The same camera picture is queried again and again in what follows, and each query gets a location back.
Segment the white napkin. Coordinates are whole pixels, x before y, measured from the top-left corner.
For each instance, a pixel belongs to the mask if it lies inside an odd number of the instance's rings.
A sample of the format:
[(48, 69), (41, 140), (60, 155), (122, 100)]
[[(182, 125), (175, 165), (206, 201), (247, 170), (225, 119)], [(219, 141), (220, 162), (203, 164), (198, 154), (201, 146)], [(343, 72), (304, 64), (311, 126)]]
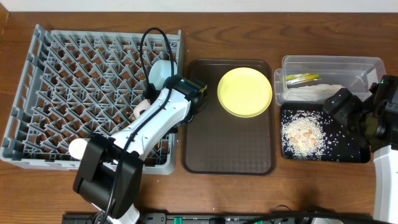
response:
[(289, 88), (284, 94), (284, 101), (320, 101), (334, 95), (343, 86), (319, 84)]

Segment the light blue bowl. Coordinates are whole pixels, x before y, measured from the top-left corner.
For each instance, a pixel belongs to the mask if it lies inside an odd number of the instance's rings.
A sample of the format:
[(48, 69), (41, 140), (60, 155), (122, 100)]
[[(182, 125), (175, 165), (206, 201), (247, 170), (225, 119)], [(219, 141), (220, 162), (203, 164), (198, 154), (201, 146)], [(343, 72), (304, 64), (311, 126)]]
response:
[(162, 90), (166, 79), (171, 77), (170, 60), (158, 60), (149, 72), (149, 87), (152, 90)]

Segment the yellow plate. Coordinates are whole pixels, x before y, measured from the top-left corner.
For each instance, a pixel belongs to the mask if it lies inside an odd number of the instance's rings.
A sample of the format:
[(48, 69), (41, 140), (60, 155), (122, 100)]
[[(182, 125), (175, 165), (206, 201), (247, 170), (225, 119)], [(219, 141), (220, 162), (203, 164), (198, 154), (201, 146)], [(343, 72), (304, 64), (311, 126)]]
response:
[(272, 86), (260, 71), (239, 67), (226, 72), (217, 86), (221, 106), (240, 118), (252, 118), (271, 105)]

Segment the pink bowl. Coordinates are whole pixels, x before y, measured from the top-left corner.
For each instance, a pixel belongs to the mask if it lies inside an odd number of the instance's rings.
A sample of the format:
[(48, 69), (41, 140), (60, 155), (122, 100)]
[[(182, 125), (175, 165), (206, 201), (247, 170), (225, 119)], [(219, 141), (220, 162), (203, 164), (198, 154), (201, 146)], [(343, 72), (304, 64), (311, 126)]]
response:
[(137, 119), (140, 115), (150, 107), (150, 100), (145, 99), (141, 101), (134, 109), (133, 115)]

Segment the green snack wrapper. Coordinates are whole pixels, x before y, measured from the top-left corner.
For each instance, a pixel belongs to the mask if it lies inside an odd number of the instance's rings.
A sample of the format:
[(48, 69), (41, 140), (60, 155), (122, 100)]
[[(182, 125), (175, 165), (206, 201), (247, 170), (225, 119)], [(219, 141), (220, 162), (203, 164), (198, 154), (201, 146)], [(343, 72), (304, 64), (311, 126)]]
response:
[(297, 85), (300, 83), (310, 82), (319, 80), (320, 75), (314, 73), (301, 73), (301, 74), (294, 74), (294, 75), (287, 75), (285, 80), (287, 86)]

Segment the white cup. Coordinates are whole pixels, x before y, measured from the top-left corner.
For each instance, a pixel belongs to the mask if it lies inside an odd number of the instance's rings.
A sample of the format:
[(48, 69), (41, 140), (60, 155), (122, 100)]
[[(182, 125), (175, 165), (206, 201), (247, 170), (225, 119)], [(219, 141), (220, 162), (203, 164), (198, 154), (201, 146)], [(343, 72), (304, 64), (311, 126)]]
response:
[(74, 139), (68, 147), (68, 152), (69, 154), (78, 160), (81, 160), (83, 158), (83, 155), (85, 153), (85, 149), (87, 147), (89, 138), (77, 138)]

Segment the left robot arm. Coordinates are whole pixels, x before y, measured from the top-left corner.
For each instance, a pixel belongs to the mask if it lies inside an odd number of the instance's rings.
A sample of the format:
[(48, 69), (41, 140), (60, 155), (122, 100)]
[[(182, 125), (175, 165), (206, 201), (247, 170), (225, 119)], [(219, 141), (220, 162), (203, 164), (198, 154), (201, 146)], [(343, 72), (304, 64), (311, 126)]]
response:
[(134, 206), (144, 160), (172, 129), (190, 122), (206, 100), (207, 85), (168, 77), (156, 99), (130, 125), (110, 137), (74, 139), (69, 154), (80, 160), (73, 190), (100, 210), (95, 223), (136, 223)]

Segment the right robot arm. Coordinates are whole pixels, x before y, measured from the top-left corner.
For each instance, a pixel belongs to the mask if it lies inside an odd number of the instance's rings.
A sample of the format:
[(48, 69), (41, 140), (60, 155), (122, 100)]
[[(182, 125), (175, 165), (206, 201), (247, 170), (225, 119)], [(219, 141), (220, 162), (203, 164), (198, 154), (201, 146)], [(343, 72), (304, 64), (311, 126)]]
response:
[(323, 111), (374, 153), (376, 198), (374, 219), (397, 223), (397, 77), (384, 75), (361, 101), (341, 88), (327, 98)]

